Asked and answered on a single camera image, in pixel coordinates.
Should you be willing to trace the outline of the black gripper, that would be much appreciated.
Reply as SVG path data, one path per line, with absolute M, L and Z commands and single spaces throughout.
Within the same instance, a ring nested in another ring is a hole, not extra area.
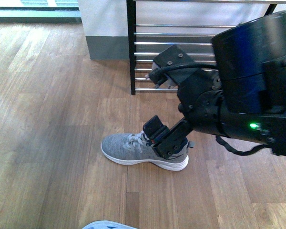
M 143 125 L 153 151 L 163 159 L 169 159 L 182 150 L 191 127 L 201 133 L 225 135 L 220 121 L 223 91 L 217 71 L 194 72 L 181 82 L 177 96 L 181 102 L 179 110 L 185 118 L 171 129 L 156 115 Z

